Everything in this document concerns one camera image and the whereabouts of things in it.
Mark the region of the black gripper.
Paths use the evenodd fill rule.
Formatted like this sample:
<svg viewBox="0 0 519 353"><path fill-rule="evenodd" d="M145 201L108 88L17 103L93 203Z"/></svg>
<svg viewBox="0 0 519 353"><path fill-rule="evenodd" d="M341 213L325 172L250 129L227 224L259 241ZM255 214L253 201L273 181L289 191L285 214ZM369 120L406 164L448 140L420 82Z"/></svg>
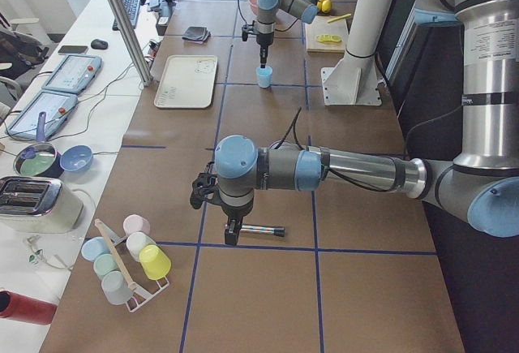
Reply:
<svg viewBox="0 0 519 353"><path fill-rule="evenodd" d="M221 208L228 217L224 233L226 245L236 246L238 244L239 233L242 228L242 220L251 212L253 204L253 200L239 206L233 206L221 202Z"/></svg>
<svg viewBox="0 0 519 353"><path fill-rule="evenodd" d="M260 66L266 67L268 60L268 47L272 44L272 33L258 32L256 34L256 42L260 45L259 59Z"/></svg>

